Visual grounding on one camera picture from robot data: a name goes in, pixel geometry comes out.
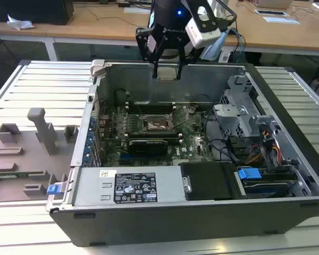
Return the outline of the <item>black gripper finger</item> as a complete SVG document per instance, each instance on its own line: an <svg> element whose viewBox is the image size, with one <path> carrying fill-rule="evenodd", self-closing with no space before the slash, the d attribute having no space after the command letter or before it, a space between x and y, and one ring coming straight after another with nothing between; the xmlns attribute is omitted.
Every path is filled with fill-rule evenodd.
<svg viewBox="0 0 319 255"><path fill-rule="evenodd" d="M181 79L181 72L185 65L193 64L195 63L200 55L201 55L201 49L192 48L192 55L189 55L188 58L186 58L185 55L185 49L183 45L183 41L181 38L177 38L178 40L178 52L179 52L179 61L178 61L178 71L177 71L177 80Z"/></svg>
<svg viewBox="0 0 319 255"><path fill-rule="evenodd" d="M137 28L136 41L142 56L142 60L150 64L154 64L152 78L157 79L158 62L166 48L167 36L166 35L161 36L161 39L159 42L155 40L155 48L154 48L154 51L151 52L147 46L147 43L150 36L152 36L152 32L154 31L155 29L151 29L151 28Z"/></svg>

